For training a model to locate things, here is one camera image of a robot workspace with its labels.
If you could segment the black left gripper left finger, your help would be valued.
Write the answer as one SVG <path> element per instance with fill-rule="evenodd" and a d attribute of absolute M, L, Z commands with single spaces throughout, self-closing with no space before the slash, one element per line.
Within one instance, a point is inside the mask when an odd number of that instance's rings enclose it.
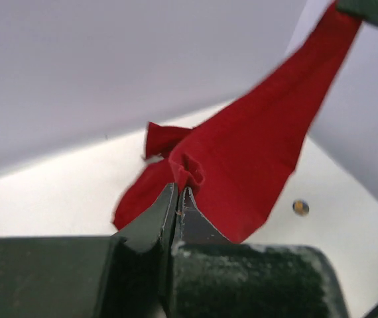
<path fill-rule="evenodd" d="M 0 238 L 0 317 L 162 317 L 177 201 L 166 185 L 110 236 Z"/>

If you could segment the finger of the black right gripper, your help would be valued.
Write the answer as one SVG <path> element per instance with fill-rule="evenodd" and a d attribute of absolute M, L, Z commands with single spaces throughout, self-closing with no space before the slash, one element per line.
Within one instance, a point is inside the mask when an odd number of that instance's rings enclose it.
<path fill-rule="evenodd" d="M 339 0 L 337 8 L 340 12 L 378 27 L 378 0 Z"/>

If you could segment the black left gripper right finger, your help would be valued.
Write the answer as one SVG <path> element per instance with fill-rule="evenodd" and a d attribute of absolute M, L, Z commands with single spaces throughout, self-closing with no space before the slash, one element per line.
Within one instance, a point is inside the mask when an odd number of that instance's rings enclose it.
<path fill-rule="evenodd" d="M 347 317 L 330 262 L 305 245 L 234 244 L 179 199 L 170 266 L 172 317 Z"/>

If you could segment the round painted brooch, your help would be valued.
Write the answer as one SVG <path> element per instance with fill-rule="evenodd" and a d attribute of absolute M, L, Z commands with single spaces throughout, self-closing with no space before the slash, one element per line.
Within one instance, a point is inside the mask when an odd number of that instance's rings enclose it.
<path fill-rule="evenodd" d="M 297 214 L 301 216 L 305 216 L 309 214 L 310 207 L 304 200 L 295 200 L 292 204 L 292 210 Z"/>

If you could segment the red t-shirt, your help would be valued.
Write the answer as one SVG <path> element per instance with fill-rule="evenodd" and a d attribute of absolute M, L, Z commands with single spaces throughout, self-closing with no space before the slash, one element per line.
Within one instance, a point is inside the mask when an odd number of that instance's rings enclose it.
<path fill-rule="evenodd" d="M 331 4 L 304 43 L 249 93 L 194 128 L 147 125 L 149 164 L 117 204 L 122 229 L 166 184 L 191 188 L 200 211 L 242 242 L 267 220 L 361 26 Z"/>

